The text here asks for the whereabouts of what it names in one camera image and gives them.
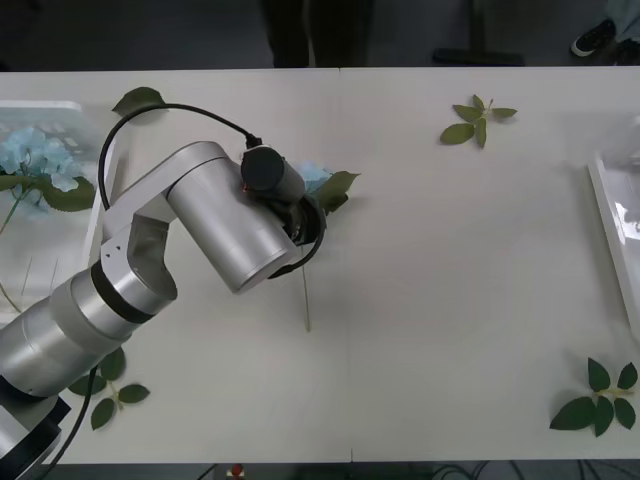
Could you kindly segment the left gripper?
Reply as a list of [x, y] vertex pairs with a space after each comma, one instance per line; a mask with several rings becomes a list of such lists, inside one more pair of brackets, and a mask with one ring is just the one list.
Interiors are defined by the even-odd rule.
[[322, 243], [326, 217], [313, 197], [302, 197], [297, 203], [275, 200], [272, 211], [283, 222], [285, 232], [296, 246]]

